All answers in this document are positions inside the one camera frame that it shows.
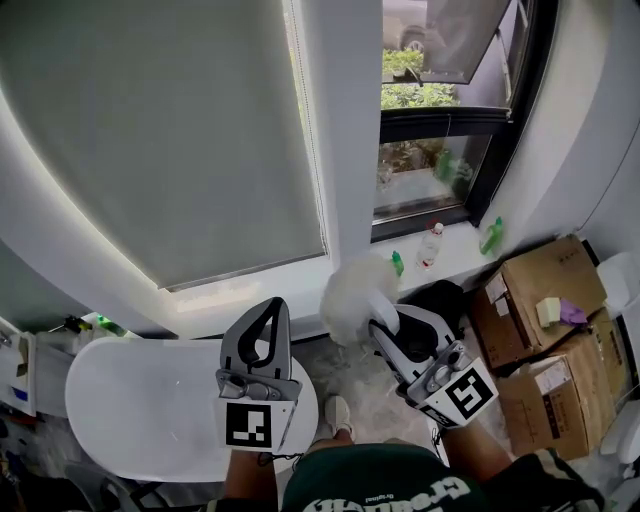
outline shoe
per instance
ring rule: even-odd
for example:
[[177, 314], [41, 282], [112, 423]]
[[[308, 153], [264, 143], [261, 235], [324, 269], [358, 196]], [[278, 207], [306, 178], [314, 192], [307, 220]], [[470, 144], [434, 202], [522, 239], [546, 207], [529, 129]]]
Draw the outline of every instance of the shoe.
[[345, 429], [349, 431], [351, 440], [356, 440], [355, 430], [351, 424], [351, 411], [347, 405], [347, 401], [340, 395], [333, 395], [327, 398], [324, 403], [324, 418], [331, 427], [332, 435], [336, 435], [338, 430]]

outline person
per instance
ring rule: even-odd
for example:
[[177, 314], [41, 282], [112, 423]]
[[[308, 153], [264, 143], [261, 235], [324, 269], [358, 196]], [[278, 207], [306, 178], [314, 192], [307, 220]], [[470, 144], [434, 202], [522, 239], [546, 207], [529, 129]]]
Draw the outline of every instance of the person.
[[[349, 407], [325, 403], [333, 439], [317, 441], [299, 460], [283, 497], [283, 512], [430, 512], [603, 510], [600, 493], [557, 457], [540, 450], [515, 462], [477, 420], [444, 430], [445, 466], [430, 450], [390, 440], [355, 444]], [[273, 462], [233, 451], [222, 500], [203, 510], [278, 510]]]

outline window blind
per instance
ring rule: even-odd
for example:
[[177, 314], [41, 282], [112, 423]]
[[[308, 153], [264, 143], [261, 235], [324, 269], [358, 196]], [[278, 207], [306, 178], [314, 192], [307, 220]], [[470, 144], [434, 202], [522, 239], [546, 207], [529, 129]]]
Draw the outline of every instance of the window blind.
[[0, 86], [159, 287], [322, 253], [280, 0], [9, 0]]

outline water bottle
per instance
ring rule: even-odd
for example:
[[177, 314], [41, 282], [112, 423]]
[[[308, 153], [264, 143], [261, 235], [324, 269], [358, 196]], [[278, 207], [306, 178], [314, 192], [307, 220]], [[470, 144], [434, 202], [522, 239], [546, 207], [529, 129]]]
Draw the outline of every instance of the water bottle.
[[439, 222], [424, 235], [416, 257], [416, 264], [422, 270], [429, 270], [436, 261], [440, 244], [442, 243], [442, 230], [444, 226]]

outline green t-shirt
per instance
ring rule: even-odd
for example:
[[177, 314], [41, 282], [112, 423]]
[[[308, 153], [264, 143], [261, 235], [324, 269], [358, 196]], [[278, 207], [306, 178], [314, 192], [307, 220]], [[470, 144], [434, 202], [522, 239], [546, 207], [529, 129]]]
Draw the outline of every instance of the green t-shirt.
[[[283, 512], [597, 512], [606, 503], [553, 450], [516, 460], [478, 485], [425, 448], [364, 444], [303, 457], [284, 493]], [[211, 502], [203, 511], [277, 510], [276, 503]]]
[[283, 512], [490, 510], [478, 485], [424, 448], [362, 444], [304, 457], [284, 494]]

